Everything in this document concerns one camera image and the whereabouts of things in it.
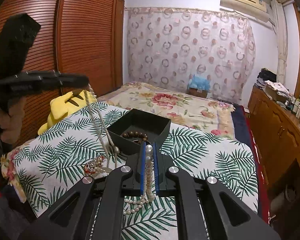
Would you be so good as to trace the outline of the person's left hand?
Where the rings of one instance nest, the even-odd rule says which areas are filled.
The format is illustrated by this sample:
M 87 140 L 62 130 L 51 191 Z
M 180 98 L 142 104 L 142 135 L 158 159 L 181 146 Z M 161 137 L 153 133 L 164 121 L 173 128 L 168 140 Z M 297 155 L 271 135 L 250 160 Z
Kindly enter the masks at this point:
M 25 115 L 25 104 L 26 98 L 22 97 L 9 108 L 8 113 L 0 108 L 0 128 L 3 130 L 0 139 L 2 142 L 14 144 L 18 140 Z

